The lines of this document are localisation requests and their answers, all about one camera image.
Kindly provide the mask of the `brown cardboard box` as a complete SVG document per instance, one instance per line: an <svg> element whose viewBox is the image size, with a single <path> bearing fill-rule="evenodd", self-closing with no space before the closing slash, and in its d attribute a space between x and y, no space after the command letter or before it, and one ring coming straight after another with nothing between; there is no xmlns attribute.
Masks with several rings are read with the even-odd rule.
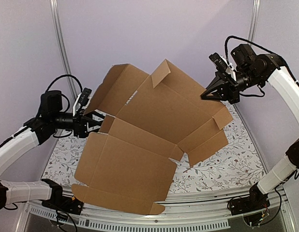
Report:
<svg viewBox="0 0 299 232"><path fill-rule="evenodd" d="M106 114L91 132L75 171L73 195L91 205L158 215L177 161L206 160L228 144L232 121L220 101L204 101L204 88L164 60L152 74L132 64L110 68L85 112Z"/></svg>

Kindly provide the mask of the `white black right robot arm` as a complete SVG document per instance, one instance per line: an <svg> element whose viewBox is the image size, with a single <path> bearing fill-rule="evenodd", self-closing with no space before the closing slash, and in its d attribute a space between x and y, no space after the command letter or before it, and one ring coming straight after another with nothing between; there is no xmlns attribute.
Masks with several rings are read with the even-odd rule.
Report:
<svg viewBox="0 0 299 232"><path fill-rule="evenodd" d="M214 79L201 94L202 100L238 103L243 91L266 84L280 97L280 104L293 117L299 129L299 82L292 74L287 62L277 53L261 47L257 54L247 43L241 43L231 51L234 65L227 56L213 53L210 61L216 68ZM299 171L299 138L290 145L285 155L272 169L249 190L245 207L256 210L263 204L268 193Z"/></svg>

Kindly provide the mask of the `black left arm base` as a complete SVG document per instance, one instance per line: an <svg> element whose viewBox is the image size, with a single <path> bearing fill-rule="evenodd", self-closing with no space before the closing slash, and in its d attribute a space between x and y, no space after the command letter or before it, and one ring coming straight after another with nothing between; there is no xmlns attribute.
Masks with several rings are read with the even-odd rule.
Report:
<svg viewBox="0 0 299 232"><path fill-rule="evenodd" d="M69 214L80 215L84 203L75 197L52 195L49 200L42 200L42 206L64 211Z"/></svg>

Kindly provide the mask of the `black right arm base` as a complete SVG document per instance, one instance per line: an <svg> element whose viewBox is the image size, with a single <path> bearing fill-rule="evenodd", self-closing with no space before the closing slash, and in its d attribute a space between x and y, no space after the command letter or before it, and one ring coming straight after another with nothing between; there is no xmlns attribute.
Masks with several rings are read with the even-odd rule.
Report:
<svg viewBox="0 0 299 232"><path fill-rule="evenodd" d="M234 197L227 203L231 215L261 210L270 206L268 194L250 193L247 197Z"/></svg>

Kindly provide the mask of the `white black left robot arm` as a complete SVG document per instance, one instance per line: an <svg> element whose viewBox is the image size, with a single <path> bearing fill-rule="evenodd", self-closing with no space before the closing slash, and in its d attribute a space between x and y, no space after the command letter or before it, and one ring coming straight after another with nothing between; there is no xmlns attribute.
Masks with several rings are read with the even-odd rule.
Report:
<svg viewBox="0 0 299 232"><path fill-rule="evenodd" d="M77 96L73 111L68 113L62 110L62 98L65 96L61 91L47 90L43 93L37 116L0 144L0 177L21 156L42 145L58 130L69 131L77 138L87 138L90 132L98 132L104 115L85 111L90 94L91 89L83 89ZM50 179L12 183L0 178L0 210L10 204L32 200L43 201L46 206L57 210L67 205L62 186Z"/></svg>

